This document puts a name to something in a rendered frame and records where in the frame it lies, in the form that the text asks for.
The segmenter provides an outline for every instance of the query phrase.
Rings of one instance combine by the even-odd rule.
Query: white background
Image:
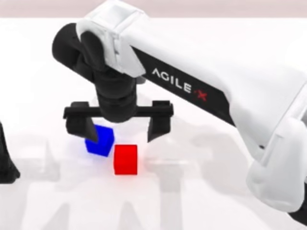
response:
[[[138,144],[139,175],[113,175],[112,155],[86,152],[62,119],[72,101],[96,104],[94,87],[51,55],[56,32],[75,19],[0,20],[0,120],[22,177],[0,186],[1,230],[302,230],[256,200],[236,129],[151,83],[139,104],[170,100],[171,134],[146,143],[149,119],[114,125],[117,143]],[[155,19],[200,52],[278,61],[307,71],[307,20]]]

